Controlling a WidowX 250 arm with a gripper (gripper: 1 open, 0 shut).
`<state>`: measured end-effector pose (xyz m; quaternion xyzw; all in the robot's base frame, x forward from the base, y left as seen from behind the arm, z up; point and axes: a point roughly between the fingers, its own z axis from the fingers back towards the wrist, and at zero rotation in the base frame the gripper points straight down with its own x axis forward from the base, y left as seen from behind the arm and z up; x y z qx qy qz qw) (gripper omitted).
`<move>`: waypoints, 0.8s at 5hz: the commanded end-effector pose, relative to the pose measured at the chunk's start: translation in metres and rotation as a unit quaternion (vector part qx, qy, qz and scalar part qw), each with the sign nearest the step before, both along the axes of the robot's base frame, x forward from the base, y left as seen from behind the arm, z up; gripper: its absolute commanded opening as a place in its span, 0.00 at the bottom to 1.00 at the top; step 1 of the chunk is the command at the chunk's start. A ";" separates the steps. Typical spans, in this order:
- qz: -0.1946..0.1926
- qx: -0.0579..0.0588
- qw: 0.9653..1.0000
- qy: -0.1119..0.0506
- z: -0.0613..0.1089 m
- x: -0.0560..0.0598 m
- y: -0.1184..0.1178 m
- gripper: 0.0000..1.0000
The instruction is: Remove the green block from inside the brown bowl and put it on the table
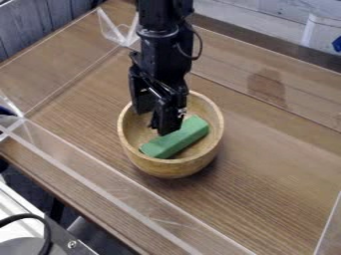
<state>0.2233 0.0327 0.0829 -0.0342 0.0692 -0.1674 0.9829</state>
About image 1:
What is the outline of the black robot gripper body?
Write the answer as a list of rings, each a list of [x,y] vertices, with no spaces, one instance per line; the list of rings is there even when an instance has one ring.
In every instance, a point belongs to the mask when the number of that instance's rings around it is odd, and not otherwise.
[[[131,68],[137,68],[155,79],[151,92],[157,98],[187,96],[184,75],[191,69],[192,31],[140,29],[140,49],[131,51]]]

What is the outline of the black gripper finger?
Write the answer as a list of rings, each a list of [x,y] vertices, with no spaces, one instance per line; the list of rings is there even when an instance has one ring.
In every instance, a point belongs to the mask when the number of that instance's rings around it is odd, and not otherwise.
[[[152,112],[156,107],[157,96],[151,92],[155,79],[137,68],[129,68],[129,93],[133,110],[137,115]]]
[[[149,96],[147,99],[148,111],[152,113],[149,128],[159,135],[167,135],[179,130],[186,113],[186,95],[175,95],[168,98]]]

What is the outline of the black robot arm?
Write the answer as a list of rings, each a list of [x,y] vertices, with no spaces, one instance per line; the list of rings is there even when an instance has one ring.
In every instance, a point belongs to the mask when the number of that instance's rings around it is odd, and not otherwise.
[[[159,135],[176,131],[186,112],[192,28],[186,17],[192,0],[137,0],[140,49],[131,51],[129,92],[137,115],[152,114]]]

